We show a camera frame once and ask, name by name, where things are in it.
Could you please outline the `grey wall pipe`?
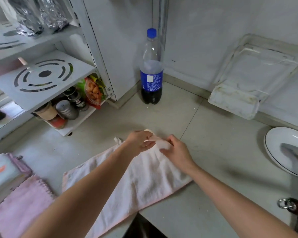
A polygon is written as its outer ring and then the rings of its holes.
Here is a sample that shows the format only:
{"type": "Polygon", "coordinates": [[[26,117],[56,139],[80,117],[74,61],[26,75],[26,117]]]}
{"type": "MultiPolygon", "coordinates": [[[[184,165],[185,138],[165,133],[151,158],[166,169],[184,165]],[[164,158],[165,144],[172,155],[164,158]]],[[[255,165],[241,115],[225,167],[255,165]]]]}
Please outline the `grey wall pipe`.
{"type": "Polygon", "coordinates": [[[169,1],[170,0],[159,0],[158,39],[164,49],[166,46],[169,1]]]}

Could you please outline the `folded white towel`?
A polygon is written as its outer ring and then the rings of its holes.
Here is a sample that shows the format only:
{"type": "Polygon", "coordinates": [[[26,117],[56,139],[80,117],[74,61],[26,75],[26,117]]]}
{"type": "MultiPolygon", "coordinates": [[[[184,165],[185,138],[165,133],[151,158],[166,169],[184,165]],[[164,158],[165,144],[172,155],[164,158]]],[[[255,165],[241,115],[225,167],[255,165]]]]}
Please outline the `folded white towel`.
{"type": "Polygon", "coordinates": [[[28,177],[32,169],[23,161],[23,156],[12,153],[0,154],[0,203],[28,177]]]}

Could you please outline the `jar with beige lid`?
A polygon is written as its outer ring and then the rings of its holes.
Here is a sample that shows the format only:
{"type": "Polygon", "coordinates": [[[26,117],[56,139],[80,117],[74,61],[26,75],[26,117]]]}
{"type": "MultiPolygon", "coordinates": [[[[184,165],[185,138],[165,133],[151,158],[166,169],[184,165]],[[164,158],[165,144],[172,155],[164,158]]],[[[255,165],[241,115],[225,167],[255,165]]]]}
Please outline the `jar with beige lid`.
{"type": "Polygon", "coordinates": [[[58,112],[52,106],[51,101],[36,109],[34,113],[46,121],[50,121],[58,115],[58,112]]]}

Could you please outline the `pink fluffy towel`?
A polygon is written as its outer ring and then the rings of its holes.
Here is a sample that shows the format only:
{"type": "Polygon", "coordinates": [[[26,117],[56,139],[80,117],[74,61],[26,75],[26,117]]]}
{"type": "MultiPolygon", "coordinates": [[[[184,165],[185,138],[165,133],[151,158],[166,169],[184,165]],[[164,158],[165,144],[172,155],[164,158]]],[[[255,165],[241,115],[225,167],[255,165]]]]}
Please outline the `pink fluffy towel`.
{"type": "Polygon", "coordinates": [[[43,179],[29,177],[0,203],[0,238],[20,238],[54,200],[43,179]]]}

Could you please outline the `person's left hand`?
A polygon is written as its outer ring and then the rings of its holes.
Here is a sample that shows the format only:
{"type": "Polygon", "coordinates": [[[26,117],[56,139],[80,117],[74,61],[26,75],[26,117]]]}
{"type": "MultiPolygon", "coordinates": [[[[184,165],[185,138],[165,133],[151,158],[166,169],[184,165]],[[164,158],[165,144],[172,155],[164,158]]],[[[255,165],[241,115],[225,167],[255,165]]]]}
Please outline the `person's left hand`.
{"type": "Polygon", "coordinates": [[[124,145],[124,151],[129,157],[136,157],[141,152],[147,151],[148,149],[142,149],[142,144],[144,141],[150,140],[153,133],[149,131],[134,131],[129,134],[124,145]]]}

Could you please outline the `person's left forearm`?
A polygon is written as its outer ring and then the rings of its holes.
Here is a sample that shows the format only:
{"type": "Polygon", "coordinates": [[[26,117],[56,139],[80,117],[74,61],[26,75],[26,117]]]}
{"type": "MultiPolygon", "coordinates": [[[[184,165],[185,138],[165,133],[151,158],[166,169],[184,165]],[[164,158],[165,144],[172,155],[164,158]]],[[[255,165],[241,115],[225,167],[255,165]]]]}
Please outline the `person's left forearm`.
{"type": "Polygon", "coordinates": [[[21,238],[84,238],[142,147],[125,141],[105,161],[63,192],[21,238]]]}

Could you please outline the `person's right hand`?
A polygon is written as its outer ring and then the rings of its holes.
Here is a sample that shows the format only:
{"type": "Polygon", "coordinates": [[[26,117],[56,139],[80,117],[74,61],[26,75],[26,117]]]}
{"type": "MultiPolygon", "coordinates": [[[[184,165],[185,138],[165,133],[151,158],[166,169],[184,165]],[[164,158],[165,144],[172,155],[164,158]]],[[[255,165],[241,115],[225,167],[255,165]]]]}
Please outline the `person's right hand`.
{"type": "Polygon", "coordinates": [[[177,168],[187,175],[196,168],[196,163],[191,157],[191,154],[185,143],[180,141],[174,135],[170,135],[166,141],[171,144],[170,148],[174,149],[172,157],[167,157],[177,168]]]}

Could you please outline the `white metal shelf rack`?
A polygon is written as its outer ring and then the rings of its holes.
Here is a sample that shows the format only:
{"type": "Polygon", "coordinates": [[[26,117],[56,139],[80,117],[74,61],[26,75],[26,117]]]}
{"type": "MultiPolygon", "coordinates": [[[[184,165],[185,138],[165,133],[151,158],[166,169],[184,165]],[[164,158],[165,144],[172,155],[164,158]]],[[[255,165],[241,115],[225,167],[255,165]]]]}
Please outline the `white metal shelf rack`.
{"type": "Polygon", "coordinates": [[[104,83],[103,104],[114,96],[84,0],[58,0],[71,23],[36,37],[17,34],[0,7],[0,140],[32,113],[91,74],[104,83]]]}

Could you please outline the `red and green snack packet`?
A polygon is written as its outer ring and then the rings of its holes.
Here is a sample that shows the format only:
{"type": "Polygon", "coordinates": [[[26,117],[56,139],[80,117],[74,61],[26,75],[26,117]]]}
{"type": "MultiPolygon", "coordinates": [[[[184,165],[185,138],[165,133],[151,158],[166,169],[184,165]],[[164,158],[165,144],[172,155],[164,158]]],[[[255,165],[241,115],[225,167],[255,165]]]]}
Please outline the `red and green snack packet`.
{"type": "Polygon", "coordinates": [[[101,103],[106,100],[106,86],[96,73],[80,80],[75,87],[91,107],[100,109],[101,103]]]}

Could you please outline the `white plastic tray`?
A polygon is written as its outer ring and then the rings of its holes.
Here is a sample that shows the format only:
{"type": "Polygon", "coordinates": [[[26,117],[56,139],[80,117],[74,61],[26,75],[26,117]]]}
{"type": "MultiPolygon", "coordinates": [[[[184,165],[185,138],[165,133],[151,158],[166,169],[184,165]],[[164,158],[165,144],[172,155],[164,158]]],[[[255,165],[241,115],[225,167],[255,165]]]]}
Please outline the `white plastic tray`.
{"type": "Polygon", "coordinates": [[[226,57],[208,102],[246,120],[298,72],[298,45],[244,35],[226,57]]]}

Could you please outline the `person's right forearm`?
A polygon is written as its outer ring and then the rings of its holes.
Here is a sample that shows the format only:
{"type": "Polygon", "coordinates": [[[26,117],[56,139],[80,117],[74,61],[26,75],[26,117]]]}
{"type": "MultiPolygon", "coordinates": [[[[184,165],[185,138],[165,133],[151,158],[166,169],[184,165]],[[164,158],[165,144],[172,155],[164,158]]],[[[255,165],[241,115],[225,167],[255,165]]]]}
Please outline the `person's right forearm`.
{"type": "Polygon", "coordinates": [[[195,162],[187,173],[212,200],[239,238],[298,238],[298,234],[280,219],[200,168],[195,162]]]}

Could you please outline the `round metal tin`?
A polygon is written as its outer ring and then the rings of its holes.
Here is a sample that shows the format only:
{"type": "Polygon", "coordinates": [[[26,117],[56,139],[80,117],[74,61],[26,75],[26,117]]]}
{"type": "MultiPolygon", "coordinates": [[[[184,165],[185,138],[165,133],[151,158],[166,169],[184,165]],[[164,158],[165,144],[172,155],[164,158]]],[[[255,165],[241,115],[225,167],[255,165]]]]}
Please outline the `round metal tin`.
{"type": "Polygon", "coordinates": [[[68,100],[59,101],[56,104],[56,110],[68,120],[75,120],[79,117],[79,111],[68,100]]]}

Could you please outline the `white pink-edged towel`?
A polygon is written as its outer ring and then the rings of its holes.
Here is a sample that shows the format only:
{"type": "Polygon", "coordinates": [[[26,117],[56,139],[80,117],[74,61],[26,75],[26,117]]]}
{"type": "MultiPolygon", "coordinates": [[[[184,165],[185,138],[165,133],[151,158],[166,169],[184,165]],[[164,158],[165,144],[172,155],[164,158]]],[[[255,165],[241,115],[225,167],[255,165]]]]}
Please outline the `white pink-edged towel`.
{"type": "Polygon", "coordinates": [[[192,181],[160,152],[171,144],[153,134],[155,145],[136,156],[107,200],[85,238],[99,238],[106,232],[192,181]]]}

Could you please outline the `white plate with dark rim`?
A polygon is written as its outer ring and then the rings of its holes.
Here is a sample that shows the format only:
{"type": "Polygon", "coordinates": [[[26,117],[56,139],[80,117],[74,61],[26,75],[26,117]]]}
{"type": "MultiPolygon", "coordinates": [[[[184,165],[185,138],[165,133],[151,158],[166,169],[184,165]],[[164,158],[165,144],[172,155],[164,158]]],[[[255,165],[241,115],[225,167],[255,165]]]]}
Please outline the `white plate with dark rim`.
{"type": "Polygon", "coordinates": [[[298,159],[285,155],[281,150],[283,143],[298,147],[298,131],[275,127],[265,134],[263,142],[270,159],[283,171],[298,177],[298,159]]]}

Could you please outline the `silver foil bag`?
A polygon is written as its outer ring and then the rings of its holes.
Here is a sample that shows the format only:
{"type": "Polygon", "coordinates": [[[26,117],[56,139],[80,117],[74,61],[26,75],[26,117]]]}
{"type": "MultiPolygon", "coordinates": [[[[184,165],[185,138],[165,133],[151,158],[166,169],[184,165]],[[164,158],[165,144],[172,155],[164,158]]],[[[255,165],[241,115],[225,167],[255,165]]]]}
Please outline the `silver foil bag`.
{"type": "Polygon", "coordinates": [[[28,0],[0,0],[0,7],[18,34],[36,37],[43,33],[44,27],[28,0]]]}
{"type": "Polygon", "coordinates": [[[58,32],[69,26],[65,12],[56,0],[33,0],[43,23],[52,31],[58,32]]]}

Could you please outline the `dark glass jar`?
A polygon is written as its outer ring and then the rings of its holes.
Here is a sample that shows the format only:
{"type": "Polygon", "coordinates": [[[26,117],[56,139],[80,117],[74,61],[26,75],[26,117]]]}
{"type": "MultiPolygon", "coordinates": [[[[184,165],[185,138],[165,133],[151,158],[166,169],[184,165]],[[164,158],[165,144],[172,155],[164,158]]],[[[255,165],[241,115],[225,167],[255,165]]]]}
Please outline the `dark glass jar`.
{"type": "Polygon", "coordinates": [[[89,105],[85,102],[83,97],[80,95],[75,86],[72,86],[65,90],[63,94],[67,99],[72,103],[78,110],[86,111],[89,108],[89,105]]]}

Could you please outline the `red-labelled jar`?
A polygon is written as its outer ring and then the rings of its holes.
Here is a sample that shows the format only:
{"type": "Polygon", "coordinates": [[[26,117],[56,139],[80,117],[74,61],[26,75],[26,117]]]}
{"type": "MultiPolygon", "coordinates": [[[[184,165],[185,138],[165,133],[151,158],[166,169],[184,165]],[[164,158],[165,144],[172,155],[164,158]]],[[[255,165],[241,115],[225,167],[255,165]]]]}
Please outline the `red-labelled jar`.
{"type": "Polygon", "coordinates": [[[62,118],[60,115],[56,115],[53,119],[47,121],[55,129],[63,129],[68,120],[62,118]]]}

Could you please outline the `cola bottle with blue cap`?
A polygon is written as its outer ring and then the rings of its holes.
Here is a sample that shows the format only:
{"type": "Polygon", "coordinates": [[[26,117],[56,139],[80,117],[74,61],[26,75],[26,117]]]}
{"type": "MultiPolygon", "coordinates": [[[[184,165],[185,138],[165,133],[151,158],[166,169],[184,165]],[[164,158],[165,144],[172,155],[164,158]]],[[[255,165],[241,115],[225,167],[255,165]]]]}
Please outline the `cola bottle with blue cap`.
{"type": "Polygon", "coordinates": [[[164,46],[158,39],[157,30],[149,28],[139,63],[141,96],[145,104],[158,104],[162,97],[163,57],[164,46]]]}

